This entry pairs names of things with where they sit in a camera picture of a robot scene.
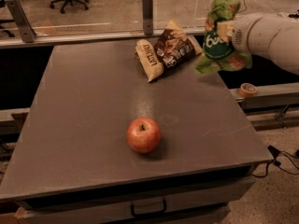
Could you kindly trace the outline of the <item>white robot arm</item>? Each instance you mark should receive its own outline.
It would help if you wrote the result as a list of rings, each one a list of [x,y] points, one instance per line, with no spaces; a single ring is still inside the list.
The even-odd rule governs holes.
[[[217,33],[235,49],[263,57],[299,75],[299,20],[278,14],[252,13],[219,21]]]

